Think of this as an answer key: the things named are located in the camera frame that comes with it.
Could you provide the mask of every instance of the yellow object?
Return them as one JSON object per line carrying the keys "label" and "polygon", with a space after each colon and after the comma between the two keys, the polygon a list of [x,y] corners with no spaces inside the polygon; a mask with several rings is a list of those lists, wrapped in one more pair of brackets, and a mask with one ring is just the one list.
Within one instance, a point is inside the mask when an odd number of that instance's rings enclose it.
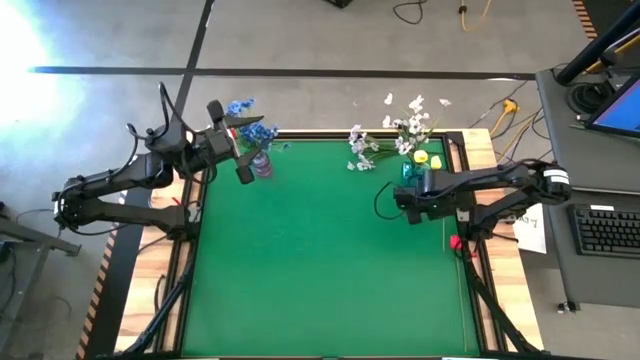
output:
{"label": "yellow object", "polygon": [[442,168],[442,161],[440,160],[440,156],[435,155],[431,158],[431,168],[434,170],[438,170]]}
{"label": "yellow object", "polygon": [[424,150],[418,150],[413,153],[413,161],[417,164],[424,164],[429,160],[429,155]]}
{"label": "yellow object", "polygon": [[[466,7],[464,4],[464,0],[460,0],[460,8]],[[487,0],[487,5],[485,5],[484,7],[484,11],[482,12],[482,15],[480,16],[480,22],[473,27],[467,27],[467,24],[464,21],[464,14],[466,13],[466,11],[461,11],[460,12],[460,23],[462,24],[462,30],[466,31],[466,32],[470,32],[470,31],[475,31],[476,29],[478,29],[483,23],[484,23],[484,19],[487,17],[487,13],[489,12],[489,8],[491,7],[491,0]]]}
{"label": "yellow object", "polygon": [[493,134],[498,130],[498,127],[502,123],[502,120],[504,120],[504,118],[508,114],[512,112],[518,112],[518,110],[520,110],[518,105],[516,105],[515,101],[510,99],[505,99],[502,105],[504,106],[504,110],[502,111],[502,115],[500,115],[500,117],[498,118],[498,121],[496,121],[496,124],[493,126],[493,129],[491,129],[491,131],[489,132],[489,135],[491,136],[493,136]]}

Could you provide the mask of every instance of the black desk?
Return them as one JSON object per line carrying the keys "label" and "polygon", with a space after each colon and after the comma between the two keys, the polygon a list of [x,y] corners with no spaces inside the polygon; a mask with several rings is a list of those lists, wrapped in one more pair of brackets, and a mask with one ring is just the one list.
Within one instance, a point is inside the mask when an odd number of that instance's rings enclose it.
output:
{"label": "black desk", "polygon": [[574,188],[569,202],[548,209],[567,299],[640,307],[640,260],[578,255],[566,210],[570,204],[640,208],[640,196],[611,193],[640,194],[640,145],[570,127],[577,123],[565,105],[567,88],[556,83],[549,70],[536,74],[536,81],[555,158],[567,169]]}

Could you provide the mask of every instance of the gray floor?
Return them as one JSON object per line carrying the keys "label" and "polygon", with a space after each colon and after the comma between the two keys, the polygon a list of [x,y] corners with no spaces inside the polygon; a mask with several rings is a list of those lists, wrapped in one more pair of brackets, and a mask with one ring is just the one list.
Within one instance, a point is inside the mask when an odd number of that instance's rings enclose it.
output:
{"label": "gray floor", "polygon": [[[496,0],[485,26],[474,33],[459,28],[455,2],[428,2],[418,26],[394,17],[391,7],[399,2],[354,0],[338,10],[321,0],[216,0],[198,66],[534,72],[570,60],[587,43],[570,0]],[[204,0],[7,4],[0,9],[23,16],[10,30],[18,28],[24,35],[8,53],[23,60],[30,55],[28,65],[184,67]],[[484,2],[468,5],[470,14],[478,14]],[[407,16],[415,15],[411,11]],[[470,17],[477,21],[477,15]],[[4,33],[9,31],[2,26]],[[2,75],[10,82],[1,90],[7,105],[0,116],[0,199],[12,214],[50,208],[51,192],[67,177],[119,166],[132,145],[124,125],[131,122],[144,129],[160,124],[156,84],[165,81],[175,96],[181,81],[179,76]],[[195,77],[185,117],[200,127],[209,100],[253,96],[256,112],[282,128],[346,128],[355,123],[378,127],[388,112],[382,100],[393,92],[401,103],[422,94],[427,111],[439,98],[451,100],[439,126],[464,128],[518,84]],[[521,107],[516,121],[540,107],[534,83],[514,99]],[[480,126],[490,126],[499,112],[494,109]],[[538,125],[546,132],[544,122]],[[496,139],[496,150],[501,151],[515,132]],[[537,157],[549,148],[547,141],[527,132],[516,157]],[[46,213],[25,216],[23,222],[49,233],[56,230]],[[42,352],[46,359],[70,359],[75,353],[106,238],[66,232],[63,237],[82,244],[83,252],[73,259],[51,255],[37,291],[28,299],[23,321],[29,326],[19,326],[9,350],[12,356]],[[558,271],[534,257],[525,255],[524,262],[547,349],[566,355],[637,358],[640,342],[634,340],[640,338],[640,311],[585,306],[577,315],[559,316],[554,308],[562,300]],[[69,300],[70,318],[54,296]]]}

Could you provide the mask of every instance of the monitor screen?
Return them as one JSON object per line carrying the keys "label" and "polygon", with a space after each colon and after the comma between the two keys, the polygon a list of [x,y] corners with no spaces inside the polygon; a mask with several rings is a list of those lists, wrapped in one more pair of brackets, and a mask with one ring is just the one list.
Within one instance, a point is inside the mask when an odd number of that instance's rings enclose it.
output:
{"label": "monitor screen", "polygon": [[629,81],[633,82],[631,86],[618,90],[622,92],[620,96],[597,116],[592,125],[640,134],[640,81],[638,78]]}

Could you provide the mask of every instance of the wooden plank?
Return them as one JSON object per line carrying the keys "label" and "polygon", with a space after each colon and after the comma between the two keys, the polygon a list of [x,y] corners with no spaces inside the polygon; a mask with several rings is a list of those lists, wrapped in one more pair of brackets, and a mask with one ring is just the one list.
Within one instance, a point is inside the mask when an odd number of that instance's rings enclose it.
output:
{"label": "wooden plank", "polygon": [[[464,130],[464,138],[467,158],[472,170],[497,165],[491,138],[486,129]],[[503,196],[504,190],[500,189],[476,192],[476,200],[480,204],[490,204]],[[496,233],[513,236],[513,228],[501,224],[496,227]],[[525,338],[533,346],[543,349],[518,244],[510,240],[493,238],[487,241],[487,251],[500,306]],[[515,351],[511,343],[509,343],[509,349]]]}
{"label": "wooden plank", "polygon": [[[283,132],[296,133],[301,131],[305,130],[289,130]],[[340,130],[327,129],[318,132],[330,131]],[[438,130],[438,132],[445,131],[462,131],[464,133],[467,158],[472,169],[496,166],[493,146],[489,132],[486,129]],[[454,166],[459,168],[460,164],[457,163]],[[176,181],[174,181],[171,186],[153,191],[151,196],[151,205],[153,207],[163,208],[175,205],[176,202],[174,199],[180,200],[184,182],[177,176],[175,178]],[[198,190],[195,189],[197,186],[197,184],[194,184],[191,197],[192,201],[197,195]],[[503,195],[503,190],[491,190],[478,192],[476,198],[479,203],[487,204],[499,199]],[[499,225],[499,227],[496,228],[496,232],[513,236],[511,226]],[[162,232],[157,228],[145,228],[142,235],[141,246],[162,235]],[[155,293],[157,279],[162,274],[166,275],[169,258],[171,256],[171,244],[171,241],[162,241],[146,249],[138,256],[116,343],[116,351],[124,350],[133,344],[138,334],[140,334],[151,321],[154,314],[153,295]],[[179,274],[184,269],[186,263],[188,246],[188,244],[183,244],[184,248],[180,252]],[[487,242],[487,248],[500,305],[527,340],[534,346],[543,348],[517,244],[512,241],[494,238]],[[170,346],[173,345],[172,341],[175,335],[178,306],[179,303],[176,304],[176,307],[174,307],[169,316],[169,327],[165,337],[166,350],[170,349]],[[481,306],[481,311],[488,342],[491,348],[495,348],[496,342],[493,336],[493,324],[484,304]]]}

